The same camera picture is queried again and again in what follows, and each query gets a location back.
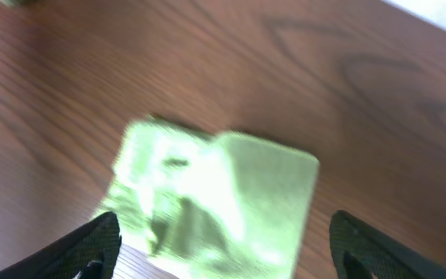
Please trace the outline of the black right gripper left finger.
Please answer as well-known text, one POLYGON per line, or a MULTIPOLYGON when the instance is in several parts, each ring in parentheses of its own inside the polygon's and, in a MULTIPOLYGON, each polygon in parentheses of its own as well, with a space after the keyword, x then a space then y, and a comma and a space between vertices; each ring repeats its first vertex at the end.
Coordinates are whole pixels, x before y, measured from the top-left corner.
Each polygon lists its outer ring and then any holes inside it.
POLYGON ((117 215, 105 212, 0 270, 0 279, 112 279, 121 245, 117 215))

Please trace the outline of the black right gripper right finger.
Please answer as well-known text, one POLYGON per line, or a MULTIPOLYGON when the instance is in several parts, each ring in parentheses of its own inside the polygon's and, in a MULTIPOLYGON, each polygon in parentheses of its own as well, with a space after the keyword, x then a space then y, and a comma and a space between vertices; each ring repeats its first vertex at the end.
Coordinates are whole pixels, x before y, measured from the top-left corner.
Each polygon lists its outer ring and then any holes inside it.
POLYGON ((343 210, 331 217, 329 243, 340 279, 446 279, 446 267, 343 210))

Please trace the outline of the light green microfiber cloth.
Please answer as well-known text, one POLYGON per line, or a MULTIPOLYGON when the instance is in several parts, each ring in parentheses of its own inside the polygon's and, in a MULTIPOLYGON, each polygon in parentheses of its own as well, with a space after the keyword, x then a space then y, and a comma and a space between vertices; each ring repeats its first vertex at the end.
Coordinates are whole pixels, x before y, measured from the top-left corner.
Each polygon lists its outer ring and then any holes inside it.
POLYGON ((131 122, 97 213, 179 278, 290 278, 319 161, 236 131, 131 122))

